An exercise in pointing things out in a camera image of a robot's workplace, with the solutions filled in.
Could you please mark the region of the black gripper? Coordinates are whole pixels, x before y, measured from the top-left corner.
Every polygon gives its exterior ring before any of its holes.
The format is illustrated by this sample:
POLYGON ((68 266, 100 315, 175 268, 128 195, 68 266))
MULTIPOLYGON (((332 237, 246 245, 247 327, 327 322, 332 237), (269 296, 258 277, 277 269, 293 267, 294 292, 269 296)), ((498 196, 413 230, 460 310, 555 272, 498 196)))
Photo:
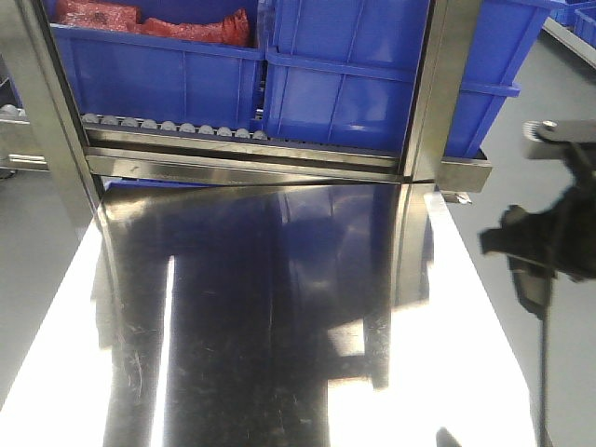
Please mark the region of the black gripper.
POLYGON ((579 280, 595 278, 595 121, 528 121, 524 154, 561 161, 573 183, 552 205, 530 213, 511 205, 500 226, 480 234, 481 252, 501 253, 579 280))

